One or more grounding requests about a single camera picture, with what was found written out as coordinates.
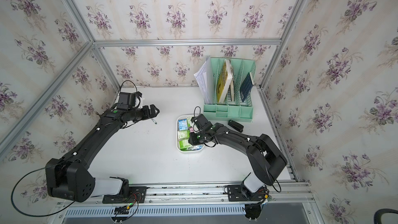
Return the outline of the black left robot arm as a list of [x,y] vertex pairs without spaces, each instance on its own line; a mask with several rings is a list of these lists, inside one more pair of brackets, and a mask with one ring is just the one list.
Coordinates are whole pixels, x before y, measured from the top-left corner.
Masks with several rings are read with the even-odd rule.
[[45,168],[48,195],[53,198],[84,202],[91,197],[129,198],[129,182],[121,177],[94,178],[89,167],[106,142],[128,122],[155,118],[159,109],[140,106],[142,94],[119,93],[119,100],[99,116],[94,128],[60,159],[51,159]]

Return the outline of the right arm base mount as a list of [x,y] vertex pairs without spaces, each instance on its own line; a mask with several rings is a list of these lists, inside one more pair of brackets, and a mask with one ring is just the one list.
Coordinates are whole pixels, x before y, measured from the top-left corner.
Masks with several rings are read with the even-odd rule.
[[268,198],[269,190],[263,186],[256,192],[251,192],[243,184],[240,184],[225,186],[224,193],[227,194],[230,202],[259,202]]

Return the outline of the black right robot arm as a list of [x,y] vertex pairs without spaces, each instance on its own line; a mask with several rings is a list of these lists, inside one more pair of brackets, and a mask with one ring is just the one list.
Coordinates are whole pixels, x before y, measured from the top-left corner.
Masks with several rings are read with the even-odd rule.
[[242,188],[253,194],[264,186],[273,186],[287,166],[287,159],[266,134],[246,135],[221,123],[211,123],[203,114],[191,119],[194,131],[189,136],[193,146],[213,143],[224,145],[245,154],[252,168],[242,182]]

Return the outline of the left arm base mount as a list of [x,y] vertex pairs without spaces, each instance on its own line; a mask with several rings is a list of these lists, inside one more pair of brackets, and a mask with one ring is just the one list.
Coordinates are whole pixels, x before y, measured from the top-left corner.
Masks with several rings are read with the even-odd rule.
[[110,179],[117,179],[121,182],[121,188],[116,195],[105,195],[103,197],[103,204],[119,204],[119,203],[144,203],[147,187],[145,186],[130,186],[129,180],[121,177],[111,177]]

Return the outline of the green tissue pack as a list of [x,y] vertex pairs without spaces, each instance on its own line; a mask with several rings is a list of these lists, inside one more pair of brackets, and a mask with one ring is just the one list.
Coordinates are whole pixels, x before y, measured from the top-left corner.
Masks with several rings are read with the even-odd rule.
[[191,151],[194,146],[189,143],[188,139],[181,140],[178,142],[180,151]]
[[190,131],[189,130],[182,130],[182,131],[177,131],[177,138],[179,141],[188,139],[190,137]]
[[193,127],[192,118],[193,118],[193,116],[187,117],[187,126],[188,126],[188,128]]

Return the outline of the blue tissue pack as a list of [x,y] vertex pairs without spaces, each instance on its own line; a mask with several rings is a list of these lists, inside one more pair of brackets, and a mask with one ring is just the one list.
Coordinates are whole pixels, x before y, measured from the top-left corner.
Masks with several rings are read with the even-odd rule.
[[201,149],[203,149],[203,147],[204,147],[204,145],[196,145],[194,147],[194,150],[201,150]]
[[187,119],[179,119],[178,123],[178,130],[185,131],[189,129],[188,120]]

